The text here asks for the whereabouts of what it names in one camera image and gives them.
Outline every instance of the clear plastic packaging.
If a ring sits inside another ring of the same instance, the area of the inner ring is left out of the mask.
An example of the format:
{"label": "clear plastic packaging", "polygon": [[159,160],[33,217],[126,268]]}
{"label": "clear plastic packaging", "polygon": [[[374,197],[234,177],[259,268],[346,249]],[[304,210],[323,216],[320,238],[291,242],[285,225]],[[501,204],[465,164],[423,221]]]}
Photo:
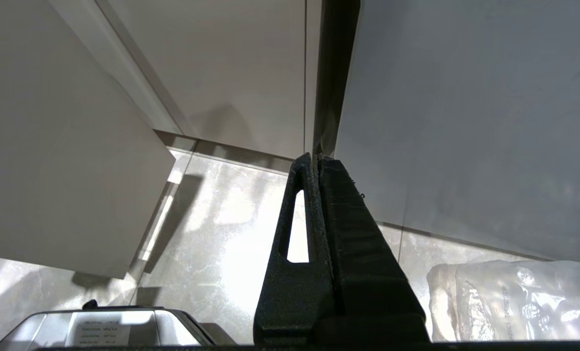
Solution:
{"label": "clear plastic packaging", "polygon": [[426,278],[433,342],[580,340],[580,263],[442,264]]}

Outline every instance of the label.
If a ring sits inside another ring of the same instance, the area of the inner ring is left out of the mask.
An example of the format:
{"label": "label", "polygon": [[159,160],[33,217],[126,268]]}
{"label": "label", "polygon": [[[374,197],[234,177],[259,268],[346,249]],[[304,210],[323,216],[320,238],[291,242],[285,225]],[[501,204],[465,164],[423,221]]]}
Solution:
{"label": "label", "polygon": [[131,325],[121,320],[121,312],[73,313],[64,346],[127,346]]}

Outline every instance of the white panel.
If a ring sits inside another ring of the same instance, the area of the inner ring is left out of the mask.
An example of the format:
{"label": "white panel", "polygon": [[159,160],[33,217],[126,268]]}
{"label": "white panel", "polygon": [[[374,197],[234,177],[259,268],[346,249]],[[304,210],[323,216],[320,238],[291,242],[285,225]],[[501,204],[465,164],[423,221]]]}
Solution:
{"label": "white panel", "polygon": [[[186,135],[279,156],[301,155],[305,2],[101,2],[105,5],[149,63],[153,72],[145,74],[159,77],[169,95],[160,97],[178,106],[181,114],[173,116]],[[162,95],[164,89],[154,87]]]}
{"label": "white panel", "polygon": [[123,277],[173,162],[46,1],[0,0],[0,257]]}
{"label": "white panel", "polygon": [[580,261],[580,1],[364,2],[335,153],[377,220]]}
{"label": "white panel", "polygon": [[49,0],[93,57],[127,91],[147,124],[182,134],[94,0]]}

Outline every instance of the white cabinet door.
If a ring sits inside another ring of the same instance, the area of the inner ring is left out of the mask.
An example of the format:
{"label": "white cabinet door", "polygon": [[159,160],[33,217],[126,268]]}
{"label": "white cabinet door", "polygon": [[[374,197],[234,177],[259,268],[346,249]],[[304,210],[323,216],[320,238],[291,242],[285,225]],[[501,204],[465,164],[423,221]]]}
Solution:
{"label": "white cabinet door", "polygon": [[303,153],[304,1],[99,4],[183,133],[291,158]]}
{"label": "white cabinet door", "polygon": [[172,162],[46,1],[0,0],[0,257],[123,277]]}
{"label": "white cabinet door", "polygon": [[365,1],[335,156],[376,220],[580,261],[580,1]]}

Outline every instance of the tile floor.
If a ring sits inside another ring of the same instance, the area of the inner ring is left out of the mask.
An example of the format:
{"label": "tile floor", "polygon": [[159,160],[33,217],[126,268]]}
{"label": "tile floor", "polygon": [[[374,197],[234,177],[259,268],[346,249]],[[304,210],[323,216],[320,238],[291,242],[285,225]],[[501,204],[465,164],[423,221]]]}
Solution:
{"label": "tile floor", "polygon": [[[95,298],[100,305],[181,309],[199,322],[218,324],[238,344],[252,343],[290,162],[208,142],[195,148],[172,140],[169,149],[175,166],[125,279],[0,259],[0,340],[32,313],[78,309]],[[303,209],[297,202],[289,257],[294,262],[307,258]],[[379,227],[427,314],[426,274],[434,265],[521,259]],[[427,327],[430,335],[430,318]]]}

